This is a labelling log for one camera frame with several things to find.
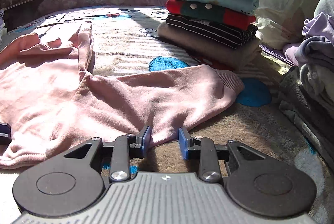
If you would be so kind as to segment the pink sweatshirt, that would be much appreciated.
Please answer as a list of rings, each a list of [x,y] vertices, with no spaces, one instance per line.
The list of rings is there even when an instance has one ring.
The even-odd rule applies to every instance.
[[[207,65],[95,76],[92,53],[89,21],[66,41],[31,33],[1,51],[1,121],[11,127],[1,168],[35,165],[90,138],[112,142],[145,125],[156,146],[220,114],[244,88],[236,74]]]

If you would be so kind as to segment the grey purple clothes pile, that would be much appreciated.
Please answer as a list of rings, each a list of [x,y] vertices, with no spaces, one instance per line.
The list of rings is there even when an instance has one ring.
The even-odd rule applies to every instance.
[[[320,0],[290,47],[292,67],[280,83],[280,110],[333,166],[333,0]]]

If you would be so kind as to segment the beige folded garment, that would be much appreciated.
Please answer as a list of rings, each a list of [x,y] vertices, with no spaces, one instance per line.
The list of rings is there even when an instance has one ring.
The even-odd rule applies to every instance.
[[[166,22],[158,26],[157,35],[186,51],[197,53],[207,59],[210,58],[234,70],[246,66],[262,51],[260,44],[263,34],[261,32],[257,32],[253,40],[238,49],[232,49],[223,43],[180,27],[168,25]]]

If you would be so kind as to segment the black white striped garment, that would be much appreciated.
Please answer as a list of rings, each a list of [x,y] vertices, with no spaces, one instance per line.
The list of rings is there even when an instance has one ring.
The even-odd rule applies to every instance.
[[[176,14],[168,14],[166,23],[212,39],[232,49],[238,49],[255,39],[255,34],[258,31],[258,28],[253,24],[248,25],[244,31],[237,27],[200,19],[191,19]]]

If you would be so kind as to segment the red green folded sweater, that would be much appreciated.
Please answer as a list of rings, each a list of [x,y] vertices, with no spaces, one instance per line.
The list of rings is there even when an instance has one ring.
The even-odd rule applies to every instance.
[[[250,24],[256,21],[255,16],[236,12],[222,6],[204,4],[200,2],[168,0],[167,10],[172,14],[190,17],[193,19],[217,22],[220,24],[237,27],[246,31]]]

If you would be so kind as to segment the cream pillow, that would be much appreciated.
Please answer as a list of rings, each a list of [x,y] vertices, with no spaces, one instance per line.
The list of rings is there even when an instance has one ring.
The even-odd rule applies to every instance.
[[[259,0],[254,11],[255,25],[263,34],[263,44],[282,50],[302,38],[304,20],[313,18],[319,0]]]

